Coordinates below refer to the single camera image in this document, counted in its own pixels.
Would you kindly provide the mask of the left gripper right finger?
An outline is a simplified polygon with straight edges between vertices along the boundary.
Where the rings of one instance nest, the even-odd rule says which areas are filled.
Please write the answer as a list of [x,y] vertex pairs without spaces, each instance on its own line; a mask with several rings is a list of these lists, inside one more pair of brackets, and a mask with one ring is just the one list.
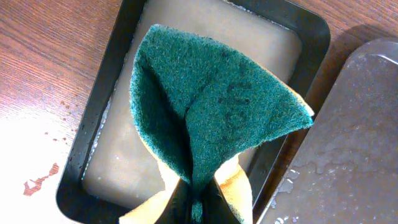
[[231,211],[220,186],[213,178],[201,192],[203,224],[240,224]]

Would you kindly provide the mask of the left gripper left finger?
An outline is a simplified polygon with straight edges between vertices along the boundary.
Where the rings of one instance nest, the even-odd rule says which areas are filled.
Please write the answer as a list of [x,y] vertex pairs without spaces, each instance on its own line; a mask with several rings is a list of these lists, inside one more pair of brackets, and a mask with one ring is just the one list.
[[191,224],[192,203],[190,185],[180,179],[155,224]]

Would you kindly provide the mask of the green and yellow sponge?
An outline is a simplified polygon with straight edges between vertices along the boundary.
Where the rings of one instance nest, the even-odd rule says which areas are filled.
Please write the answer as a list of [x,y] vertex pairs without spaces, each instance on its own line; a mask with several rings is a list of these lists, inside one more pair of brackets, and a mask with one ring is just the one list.
[[311,127],[314,114],[291,87],[241,52],[160,24],[137,48],[130,110],[165,189],[120,223],[155,223],[180,179],[192,190],[191,221],[201,223],[201,192],[213,178],[238,221],[252,223],[252,189],[239,155]]

